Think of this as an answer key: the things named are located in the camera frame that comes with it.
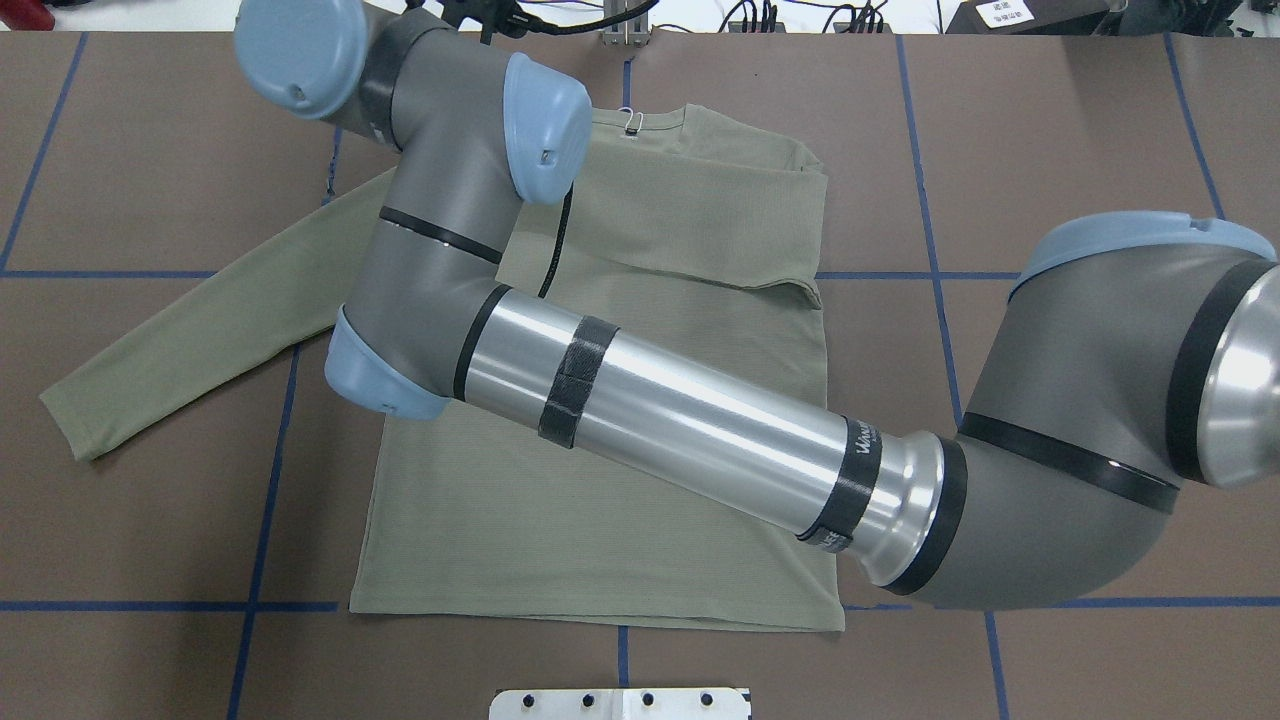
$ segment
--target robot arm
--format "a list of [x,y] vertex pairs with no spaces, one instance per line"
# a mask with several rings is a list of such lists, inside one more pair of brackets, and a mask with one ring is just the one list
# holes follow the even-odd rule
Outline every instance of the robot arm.
[[470,402],[950,607],[1089,592],[1146,553],[1183,478],[1280,471],[1280,270],[1251,231],[1171,213],[1059,228],[960,433],[897,438],[494,279],[522,202],[559,201],[585,159],[572,78],[357,0],[246,0],[236,49],[276,104],[402,151],[326,364],[360,405]]

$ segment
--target brown tabletop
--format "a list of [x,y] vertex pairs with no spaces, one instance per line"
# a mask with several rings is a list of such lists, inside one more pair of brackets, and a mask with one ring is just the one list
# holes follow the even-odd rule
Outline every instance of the brown tabletop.
[[[696,102],[831,176],[832,409],[951,434],[1056,224],[1280,238],[1280,41],[590,36],[508,42],[598,106]],[[311,341],[92,464],[37,393],[394,158],[257,97],[227,35],[0,35],[0,717],[485,717],[503,688],[728,684],[759,719],[1280,716],[1280,483],[1183,492],[1138,568],[1052,610],[888,596],[844,634],[346,611],[380,420]]]

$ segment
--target folded shirt sleeve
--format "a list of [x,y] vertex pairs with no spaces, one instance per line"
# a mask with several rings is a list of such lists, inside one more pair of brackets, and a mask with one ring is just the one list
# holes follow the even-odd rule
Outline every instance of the folded shirt sleeve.
[[77,460],[333,327],[392,173],[335,199],[99,352],[40,395]]

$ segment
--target white metal plate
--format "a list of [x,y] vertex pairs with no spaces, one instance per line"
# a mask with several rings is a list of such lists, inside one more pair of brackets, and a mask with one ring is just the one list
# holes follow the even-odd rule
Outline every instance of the white metal plate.
[[749,698],[737,688],[504,691],[489,720],[750,720]]

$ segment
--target metal clamp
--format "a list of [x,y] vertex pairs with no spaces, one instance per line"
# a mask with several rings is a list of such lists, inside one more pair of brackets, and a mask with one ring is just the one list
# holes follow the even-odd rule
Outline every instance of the metal clamp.
[[[627,5],[631,1],[634,0],[604,0],[604,17],[612,18],[627,12]],[[600,31],[600,40],[605,45],[634,45],[640,47],[649,45],[649,13]]]

